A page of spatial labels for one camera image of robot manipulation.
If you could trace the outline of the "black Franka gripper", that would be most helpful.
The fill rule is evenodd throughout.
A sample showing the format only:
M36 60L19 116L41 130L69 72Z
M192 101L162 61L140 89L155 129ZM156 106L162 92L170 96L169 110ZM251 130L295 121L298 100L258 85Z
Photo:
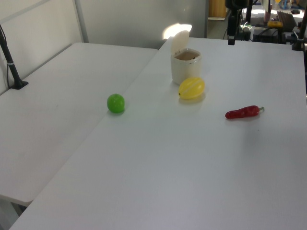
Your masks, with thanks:
M235 35L237 30L237 10L231 10L228 16L228 26L227 26L227 35L228 35L228 45L235 44Z

